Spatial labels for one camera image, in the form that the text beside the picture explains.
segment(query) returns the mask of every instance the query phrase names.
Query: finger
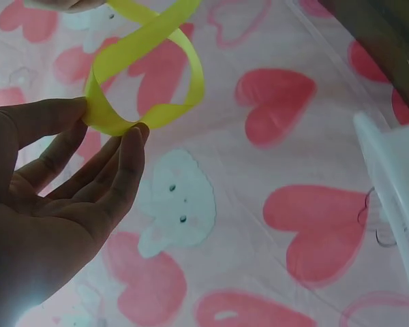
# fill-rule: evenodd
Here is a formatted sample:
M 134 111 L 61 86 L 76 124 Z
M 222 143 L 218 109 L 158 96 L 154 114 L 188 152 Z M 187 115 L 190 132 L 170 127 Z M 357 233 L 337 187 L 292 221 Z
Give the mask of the finger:
M 76 99 L 48 99 L 19 106 L 0 107 L 0 121 L 12 127 L 18 147 L 34 143 L 44 136 L 70 129 L 85 113 L 87 101 Z
M 75 202 L 97 202 L 110 189 L 118 171 L 119 153 L 118 149 L 94 180 L 73 196 Z
M 70 129 L 84 114 L 84 99 L 54 99 L 0 107 L 0 201 L 7 201 L 18 150 Z
M 123 136 L 119 153 L 119 168 L 112 186 L 97 202 L 107 214 L 111 228 L 115 228 L 130 210 L 138 191 L 144 171 L 144 145 L 149 136 L 148 127 L 141 134 L 139 127 L 133 127 Z
M 68 9 L 66 9 L 66 11 L 69 13 L 83 12 L 85 10 L 90 10 L 99 7 L 103 5 L 105 2 L 106 2 L 105 0 L 80 0 L 74 5 L 71 5 Z
M 52 200 L 71 199 L 80 189 L 89 184 L 100 173 L 103 167 L 109 162 L 115 154 L 121 138 L 110 138 L 109 141 L 94 155 L 77 173 L 68 181 L 56 188 L 47 198 Z
M 98 7 L 105 2 L 105 0 L 25 0 L 25 6 L 43 10 L 77 12 Z
M 73 128 L 60 133 L 38 159 L 16 171 L 39 193 L 55 179 L 67 165 L 87 132 L 87 126 L 78 121 Z

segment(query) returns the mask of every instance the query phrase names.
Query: pink fabric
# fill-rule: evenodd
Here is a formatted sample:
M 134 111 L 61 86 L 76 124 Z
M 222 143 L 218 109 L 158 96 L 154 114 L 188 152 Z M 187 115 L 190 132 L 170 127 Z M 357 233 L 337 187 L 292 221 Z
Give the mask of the pink fabric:
M 96 52 L 134 28 L 111 14 L 0 1 L 0 105 L 82 95 Z M 408 124 L 398 92 L 317 0 L 203 0 L 181 28 L 202 60 L 204 101 L 152 132 L 149 184 L 136 205 L 101 253 L 19 326 L 408 327 L 399 251 L 367 227 L 378 208 L 367 201 L 372 184 L 352 125 L 368 107 L 389 125 Z M 137 118 L 183 101 L 188 78 L 185 55 L 165 41 L 104 91 L 119 114 Z M 107 139 L 90 129 L 52 187 Z M 18 165 L 49 142 L 25 149 Z M 203 180 L 212 196 L 194 186 Z M 162 214 L 148 206 L 155 199 L 166 201 Z M 198 217 L 215 211 L 199 244 L 164 225 L 199 230 Z M 173 235 L 144 259 L 140 239 L 153 220 Z

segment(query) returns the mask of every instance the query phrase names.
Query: white bunny face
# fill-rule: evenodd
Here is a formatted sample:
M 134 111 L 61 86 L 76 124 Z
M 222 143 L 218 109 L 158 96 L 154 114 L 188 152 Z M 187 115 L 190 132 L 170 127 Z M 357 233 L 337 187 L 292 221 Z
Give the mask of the white bunny face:
M 201 243 L 215 223 L 213 188 L 197 161 L 185 150 L 165 154 L 153 169 L 153 180 L 141 182 L 138 206 L 155 218 L 142 234 L 138 250 L 153 257 L 170 245 Z
M 73 31 L 87 30 L 83 50 L 86 53 L 94 53 L 107 37 L 127 23 L 127 19 L 105 4 L 86 12 L 63 14 L 63 23 Z

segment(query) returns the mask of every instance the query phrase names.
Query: bedsheet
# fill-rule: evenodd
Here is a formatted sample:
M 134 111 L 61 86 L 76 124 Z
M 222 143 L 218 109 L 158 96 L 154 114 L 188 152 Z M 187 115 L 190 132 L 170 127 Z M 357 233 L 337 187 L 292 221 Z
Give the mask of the bedsheet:
M 137 27 L 106 5 L 70 15 L 0 1 L 0 105 L 82 95 L 97 51 Z M 181 28 L 204 101 L 152 132 L 132 210 L 18 326 L 408 327 L 406 274 L 352 125 L 360 110 L 409 123 L 376 64 L 317 0 L 203 0 Z M 104 91 L 137 119 L 181 101 L 188 71 L 165 41 Z M 50 189 L 107 139 L 89 130 Z

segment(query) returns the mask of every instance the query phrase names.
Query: dark object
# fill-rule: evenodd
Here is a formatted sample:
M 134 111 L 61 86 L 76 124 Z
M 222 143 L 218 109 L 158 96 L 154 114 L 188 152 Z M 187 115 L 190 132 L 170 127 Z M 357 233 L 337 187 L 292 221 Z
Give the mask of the dark object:
M 361 43 L 409 105 L 409 0 L 319 0 Z

